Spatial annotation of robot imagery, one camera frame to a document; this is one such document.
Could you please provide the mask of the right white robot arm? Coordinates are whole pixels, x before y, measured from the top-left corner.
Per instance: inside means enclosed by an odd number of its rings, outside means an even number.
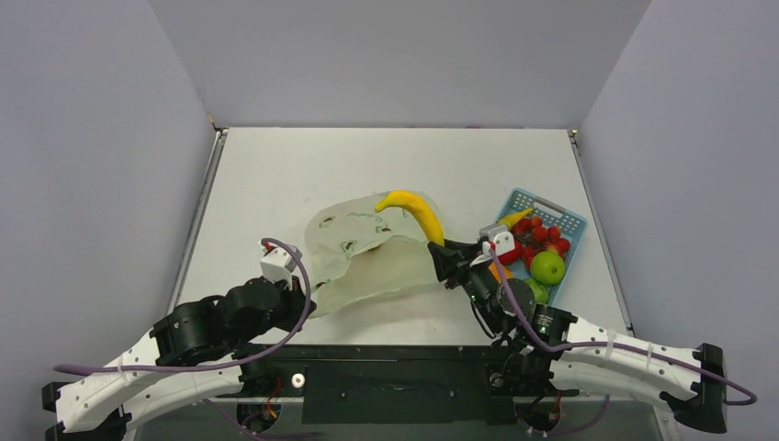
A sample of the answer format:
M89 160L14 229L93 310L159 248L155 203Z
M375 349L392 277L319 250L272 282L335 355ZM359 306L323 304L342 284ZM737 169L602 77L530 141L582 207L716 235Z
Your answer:
M490 244L429 243L436 277L463 288L472 309L506 345L504 364L531 392L594 391L672 413L688 428L727 432L724 351L703 343L677 348L639 340L537 302L530 285L492 268Z

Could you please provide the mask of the red fake grape bunch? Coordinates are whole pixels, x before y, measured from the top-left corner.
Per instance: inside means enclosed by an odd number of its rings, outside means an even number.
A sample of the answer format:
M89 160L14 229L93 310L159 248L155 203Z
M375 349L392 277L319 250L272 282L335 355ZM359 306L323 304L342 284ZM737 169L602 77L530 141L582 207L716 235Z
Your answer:
M512 228L514 238L521 244L521 261L527 270L532 259L539 253L549 251L559 255L568 263L570 241L562 235L558 225L547 225L538 215L532 215L519 220Z

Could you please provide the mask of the pale green plastic bag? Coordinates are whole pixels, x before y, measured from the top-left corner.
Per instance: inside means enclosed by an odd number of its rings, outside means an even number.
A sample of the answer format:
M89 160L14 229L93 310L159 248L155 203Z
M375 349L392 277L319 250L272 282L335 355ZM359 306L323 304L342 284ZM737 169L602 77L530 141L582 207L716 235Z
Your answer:
M423 229L406 209L376 206L387 192L317 212L304 231L304 254L321 318L376 297L438 283Z

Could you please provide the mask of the small yellow fake pepper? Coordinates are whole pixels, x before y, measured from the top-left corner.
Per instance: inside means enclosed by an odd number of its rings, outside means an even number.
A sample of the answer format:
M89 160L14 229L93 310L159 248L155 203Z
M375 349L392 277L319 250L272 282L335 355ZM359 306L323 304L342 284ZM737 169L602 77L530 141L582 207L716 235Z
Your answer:
M517 211L511 214L508 214L506 216L501 217L497 220L497 222L503 226L505 226L509 231L514 228L515 225L517 225L522 219L525 219L528 215L530 215L533 212L533 208L524 209L522 211Z

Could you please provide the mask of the green fake apple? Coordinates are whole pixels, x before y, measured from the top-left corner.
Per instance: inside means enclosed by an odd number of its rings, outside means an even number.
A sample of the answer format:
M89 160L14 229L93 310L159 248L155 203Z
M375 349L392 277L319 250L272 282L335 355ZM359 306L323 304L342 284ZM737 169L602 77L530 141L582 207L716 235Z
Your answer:
M567 265L559 254L544 251L532 258L529 271L531 277L537 282L553 286L563 280L567 273Z

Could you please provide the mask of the red fake apple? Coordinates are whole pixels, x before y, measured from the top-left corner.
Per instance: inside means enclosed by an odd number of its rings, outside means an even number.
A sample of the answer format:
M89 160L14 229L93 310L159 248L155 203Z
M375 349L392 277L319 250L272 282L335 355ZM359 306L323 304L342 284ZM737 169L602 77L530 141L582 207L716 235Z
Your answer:
M523 255L524 251L522 244L519 241L514 240L514 249L505 254L501 254L499 256L499 261L504 266L510 266L513 263L521 260Z

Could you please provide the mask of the blue plastic basket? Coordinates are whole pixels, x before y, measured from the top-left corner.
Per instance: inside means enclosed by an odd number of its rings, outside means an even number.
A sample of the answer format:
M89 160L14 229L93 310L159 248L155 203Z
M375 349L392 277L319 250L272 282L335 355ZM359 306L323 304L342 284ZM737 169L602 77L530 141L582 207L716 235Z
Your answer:
M580 214L566 209L559 204L553 203L545 198L535 195L522 188L514 188L510 193L502 207L499 209L496 216L496 221L500 221L505 217L510 217L515 213L520 213L529 210L527 216L524 219L538 216L542 220L542 226L544 227L559 227L560 239L568 241L568 249L562 254L561 258L566 264L566 275L556 285L547 287L548 302L549 305L555 305L559 293L563 290L568 282L568 276L570 275L571 268L576 261L576 255L579 245L584 234L588 229L588 221ZM531 245L534 251L546 251L547 244L543 243L543 246L536 245L532 233L530 231L516 232L514 235L516 239L520 241L523 248L527 245ZM531 277L529 268L525 265L523 256L518 257L508 265L504 265L508 273L511 273L511 277L519 279L527 279Z

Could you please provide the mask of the yellow fake banana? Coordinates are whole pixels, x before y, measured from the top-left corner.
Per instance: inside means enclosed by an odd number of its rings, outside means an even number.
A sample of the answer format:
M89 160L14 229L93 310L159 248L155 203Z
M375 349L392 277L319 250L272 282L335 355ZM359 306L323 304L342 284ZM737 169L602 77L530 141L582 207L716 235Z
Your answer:
M375 212L388 208L400 208L408 211L422 229L427 241L439 246L445 245L442 224L431 206L417 193L405 189L391 190L374 206Z

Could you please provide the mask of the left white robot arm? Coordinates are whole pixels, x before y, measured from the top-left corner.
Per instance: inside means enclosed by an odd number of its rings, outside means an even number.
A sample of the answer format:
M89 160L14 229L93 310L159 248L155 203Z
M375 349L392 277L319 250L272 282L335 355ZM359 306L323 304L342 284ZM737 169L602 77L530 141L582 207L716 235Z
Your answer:
M271 350L252 340L272 329L296 334L316 309L297 277L253 278L176 306L105 367L76 367L77 380L41 390L55 414L47 440L121 440L152 419L188 404L273 386Z

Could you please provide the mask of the small green fake fruit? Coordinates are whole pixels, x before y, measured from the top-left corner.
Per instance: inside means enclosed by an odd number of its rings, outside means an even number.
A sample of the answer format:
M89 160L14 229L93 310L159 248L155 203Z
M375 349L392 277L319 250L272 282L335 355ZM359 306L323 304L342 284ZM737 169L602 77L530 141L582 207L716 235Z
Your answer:
M544 284L538 282L536 279L532 277L526 278L524 282L528 287L530 287L536 303L540 303L540 304L549 303L550 295L548 292L548 288Z

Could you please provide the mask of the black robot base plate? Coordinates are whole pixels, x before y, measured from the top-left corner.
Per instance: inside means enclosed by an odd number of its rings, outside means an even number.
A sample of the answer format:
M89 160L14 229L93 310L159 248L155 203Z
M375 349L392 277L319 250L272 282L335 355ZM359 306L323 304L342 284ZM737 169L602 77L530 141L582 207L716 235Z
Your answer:
M549 358L489 345L285 345L239 367L234 397L298 399L303 424L513 424L553 398Z

